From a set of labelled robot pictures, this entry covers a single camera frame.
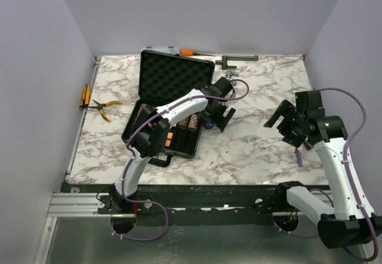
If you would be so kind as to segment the blue small blind button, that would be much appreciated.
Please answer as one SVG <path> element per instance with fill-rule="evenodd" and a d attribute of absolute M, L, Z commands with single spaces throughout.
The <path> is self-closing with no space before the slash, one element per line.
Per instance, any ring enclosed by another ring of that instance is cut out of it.
<path fill-rule="evenodd" d="M 210 129 L 214 128 L 214 125 L 212 123 L 210 123 L 210 122 L 204 122 L 203 126 L 207 130 L 210 130 Z"/>

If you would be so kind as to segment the black foam-lined carrying case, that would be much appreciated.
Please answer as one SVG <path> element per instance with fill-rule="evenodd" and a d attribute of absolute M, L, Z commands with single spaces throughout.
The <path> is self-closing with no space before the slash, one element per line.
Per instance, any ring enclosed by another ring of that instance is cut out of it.
<path fill-rule="evenodd" d="M 199 83 L 212 84 L 215 64 L 209 60 L 193 59 L 178 55 L 143 50 L 140 54 L 138 100 L 121 135 L 124 143 L 133 132 L 135 120 L 143 104 L 159 107 L 184 96 Z M 196 155 L 202 122 L 195 129 L 187 127 L 170 129 L 173 133 L 170 145 L 163 148 L 165 160 L 158 156 L 149 163 L 167 167 L 174 156 L 191 159 Z"/>

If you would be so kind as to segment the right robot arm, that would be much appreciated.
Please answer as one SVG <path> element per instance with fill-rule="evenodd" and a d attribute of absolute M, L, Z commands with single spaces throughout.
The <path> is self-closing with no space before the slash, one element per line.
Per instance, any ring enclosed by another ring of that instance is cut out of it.
<path fill-rule="evenodd" d="M 316 226 L 319 238 L 327 248 L 342 248 L 367 244 L 381 234 L 381 217 L 363 193 L 352 164 L 350 152 L 345 149 L 348 133 L 339 116 L 326 116 L 322 102 L 313 107 L 294 106 L 283 100 L 265 123 L 277 125 L 283 141 L 297 148 L 305 140 L 313 146 L 325 170 L 333 205 L 314 196 L 299 181 L 278 184 L 275 206 L 281 211 L 292 207 L 300 210 Z"/>

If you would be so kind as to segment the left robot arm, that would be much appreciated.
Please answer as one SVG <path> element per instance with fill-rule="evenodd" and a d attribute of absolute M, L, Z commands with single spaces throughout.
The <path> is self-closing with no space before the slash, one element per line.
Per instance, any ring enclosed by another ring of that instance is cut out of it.
<path fill-rule="evenodd" d="M 147 105 L 134 123 L 126 147 L 128 161 L 121 176 L 109 193 L 110 207 L 126 213 L 132 207 L 131 195 L 137 192 L 138 181 L 149 161 L 165 147 L 170 129 L 188 116 L 196 115 L 211 123 L 221 132 L 235 113 L 223 102 L 229 101 L 228 94 L 233 86 L 221 77 L 212 85 L 199 84 L 179 99 L 157 108 Z"/>

